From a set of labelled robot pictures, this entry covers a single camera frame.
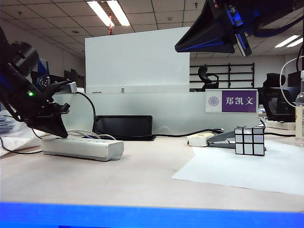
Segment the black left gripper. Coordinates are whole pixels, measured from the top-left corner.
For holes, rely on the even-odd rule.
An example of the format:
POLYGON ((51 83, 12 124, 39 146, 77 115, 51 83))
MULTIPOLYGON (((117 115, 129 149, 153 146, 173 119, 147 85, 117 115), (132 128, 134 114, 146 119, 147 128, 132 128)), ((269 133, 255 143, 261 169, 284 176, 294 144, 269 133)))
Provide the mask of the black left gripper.
POLYGON ((52 96, 61 86, 69 83, 54 83, 41 92, 12 64, 6 63, 0 66, 0 101, 17 121, 25 122, 33 129, 67 138, 61 115, 68 113, 70 105, 54 103, 52 96))

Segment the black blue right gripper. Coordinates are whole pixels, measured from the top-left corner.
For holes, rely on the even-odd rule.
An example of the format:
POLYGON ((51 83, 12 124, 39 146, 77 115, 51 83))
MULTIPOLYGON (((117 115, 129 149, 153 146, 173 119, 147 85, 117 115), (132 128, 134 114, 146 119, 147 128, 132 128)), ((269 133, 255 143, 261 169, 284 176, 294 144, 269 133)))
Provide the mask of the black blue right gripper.
POLYGON ((191 28, 176 43, 177 52, 252 54, 239 10, 224 0, 207 0, 191 28))

